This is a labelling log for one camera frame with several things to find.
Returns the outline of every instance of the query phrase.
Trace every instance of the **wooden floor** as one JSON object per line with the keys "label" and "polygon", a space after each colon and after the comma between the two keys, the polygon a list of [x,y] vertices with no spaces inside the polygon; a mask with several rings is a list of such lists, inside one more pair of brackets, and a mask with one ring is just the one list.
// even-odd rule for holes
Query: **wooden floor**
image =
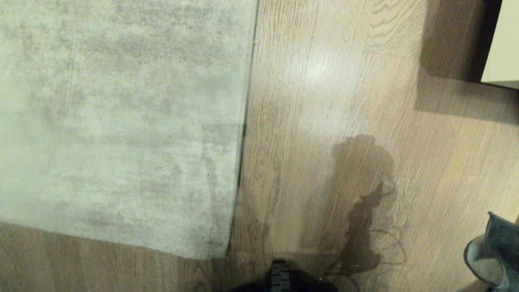
{"label": "wooden floor", "polygon": [[463,249],[519,214],[517,91],[473,82],[486,5],[260,0],[228,257],[2,224],[0,290],[225,291],[283,257],[339,291],[483,291]]}

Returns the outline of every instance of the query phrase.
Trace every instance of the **gray rug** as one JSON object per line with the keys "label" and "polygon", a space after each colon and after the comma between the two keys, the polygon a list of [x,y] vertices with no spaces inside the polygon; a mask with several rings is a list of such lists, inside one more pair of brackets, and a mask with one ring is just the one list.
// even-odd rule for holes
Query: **gray rug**
{"label": "gray rug", "polygon": [[224,256],[255,0],[0,2],[0,221]]}

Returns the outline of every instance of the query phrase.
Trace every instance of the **black object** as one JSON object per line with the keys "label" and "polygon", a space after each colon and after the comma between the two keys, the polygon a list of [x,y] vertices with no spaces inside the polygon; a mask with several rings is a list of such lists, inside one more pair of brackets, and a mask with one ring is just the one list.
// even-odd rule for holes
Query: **black object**
{"label": "black object", "polygon": [[276,260],[263,280],[240,286],[229,292],[338,292],[338,290],[332,283],[318,281],[303,271],[290,270],[285,261]]}
{"label": "black object", "polygon": [[489,214],[485,234],[465,248],[465,263],[489,291],[519,291],[519,226]]}

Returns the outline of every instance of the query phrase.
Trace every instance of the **wood grain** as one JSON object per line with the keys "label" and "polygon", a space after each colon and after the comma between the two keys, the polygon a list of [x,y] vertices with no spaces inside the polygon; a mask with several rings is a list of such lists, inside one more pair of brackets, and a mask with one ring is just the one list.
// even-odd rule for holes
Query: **wood grain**
{"label": "wood grain", "polygon": [[1,290],[226,291],[282,257],[339,291],[482,291],[462,252],[517,218],[519,114],[460,73],[487,7],[457,3],[260,1],[228,256],[1,224]]}

